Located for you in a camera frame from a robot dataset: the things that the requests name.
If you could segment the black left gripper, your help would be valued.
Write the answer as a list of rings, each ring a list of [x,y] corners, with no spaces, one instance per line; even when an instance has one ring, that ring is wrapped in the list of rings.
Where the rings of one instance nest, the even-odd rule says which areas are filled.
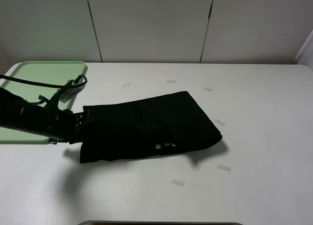
[[[88,113],[73,113],[69,109],[59,109],[61,90],[58,90],[47,103],[47,109],[52,114],[50,138],[54,142],[68,142],[70,144],[81,142],[81,131],[86,124]]]

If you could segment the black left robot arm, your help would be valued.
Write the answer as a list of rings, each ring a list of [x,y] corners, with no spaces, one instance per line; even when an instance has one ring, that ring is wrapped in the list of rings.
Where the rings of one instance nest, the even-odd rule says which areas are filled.
[[[80,131],[88,117],[87,112],[73,113],[58,108],[61,92],[50,99],[40,95],[40,106],[26,101],[6,89],[0,89],[0,126],[7,129],[48,137],[51,142],[81,141]]]

